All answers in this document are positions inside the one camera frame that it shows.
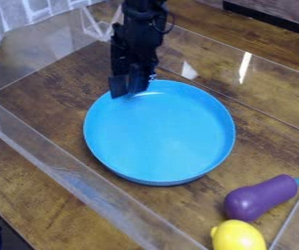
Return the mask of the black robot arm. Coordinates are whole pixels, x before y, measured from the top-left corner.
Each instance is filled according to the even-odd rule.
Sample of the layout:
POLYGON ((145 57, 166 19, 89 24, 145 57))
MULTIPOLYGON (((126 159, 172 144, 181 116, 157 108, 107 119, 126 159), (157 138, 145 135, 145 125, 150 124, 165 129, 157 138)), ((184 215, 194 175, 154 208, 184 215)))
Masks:
POLYGON ((162 43, 168 10, 166 0, 123 0, 123 23, 113 23, 110 69, 107 78, 113 99, 148 89, 158 64, 156 49, 162 43))

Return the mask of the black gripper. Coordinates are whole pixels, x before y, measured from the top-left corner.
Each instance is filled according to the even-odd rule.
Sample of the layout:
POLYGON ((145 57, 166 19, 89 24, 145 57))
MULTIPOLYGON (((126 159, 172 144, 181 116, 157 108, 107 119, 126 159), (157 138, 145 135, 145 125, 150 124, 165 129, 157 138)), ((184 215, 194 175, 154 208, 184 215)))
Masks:
POLYGON ((154 13, 148 17, 123 15, 123 23, 111 25, 109 79, 115 80, 129 72, 129 94, 145 91, 156 77, 156 49, 162 43, 165 23, 166 14, 154 13))

